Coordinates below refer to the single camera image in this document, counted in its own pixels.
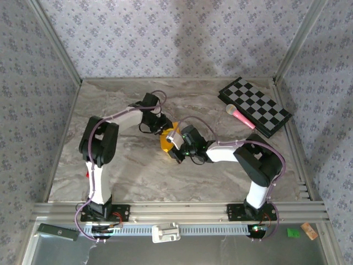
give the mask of chessboard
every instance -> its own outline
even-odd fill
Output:
[[[241,77],[220,90],[218,97],[226,104],[235,105],[267,138],[277,132],[292,116]]]

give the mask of black mounting plate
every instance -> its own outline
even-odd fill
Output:
[[[122,222],[128,222],[129,216],[130,216],[130,205],[112,204],[111,213],[119,213],[122,218]],[[110,214],[106,219],[104,219],[102,216],[93,214],[92,211],[90,211],[87,206],[85,206],[81,212],[81,222],[100,222],[100,221],[119,222],[120,221],[119,219],[120,218],[118,216],[113,214]]]
[[[264,204],[255,218],[250,218],[245,212],[244,203],[227,204],[228,221],[258,221],[261,222],[264,214],[267,214],[271,221],[277,220],[276,210],[270,203]]]

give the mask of white bracket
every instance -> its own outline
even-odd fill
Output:
[[[167,135],[167,141],[174,144],[176,149],[180,150],[181,145],[184,143],[183,137],[177,132],[172,136],[174,131],[170,131]]]
[[[171,222],[169,224],[154,225],[152,227],[153,243],[171,242],[180,240],[179,225]]]

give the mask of wall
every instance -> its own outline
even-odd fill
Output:
[[[347,264],[353,264],[353,3],[329,0],[281,85]]]
[[[0,11],[0,264],[13,264],[76,89],[25,2]]]
[[[81,78],[273,76],[311,0],[42,0]]]

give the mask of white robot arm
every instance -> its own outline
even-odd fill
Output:
[[[252,180],[245,203],[254,211],[258,211],[266,203],[271,182],[282,169],[282,163],[277,155],[266,148],[252,144],[219,145],[214,141],[206,142],[192,125],[183,129],[181,134],[170,132],[167,140],[175,146],[169,152],[170,156],[179,163],[185,158],[185,154],[195,156],[201,162],[239,162]],[[246,140],[268,145],[257,134],[250,135]]]
[[[141,102],[131,104],[125,110],[114,115],[114,119],[105,121],[99,125],[92,138],[92,163],[88,154],[89,137],[93,128],[103,118],[93,116],[89,119],[85,132],[79,144],[79,151],[86,162],[89,176],[89,207],[98,215],[107,217],[110,214],[111,191],[109,176],[104,168],[113,159],[116,149],[118,134],[134,125],[145,124],[151,133],[161,134],[164,130],[173,128],[172,122],[161,112],[157,106],[159,98],[147,93]]]

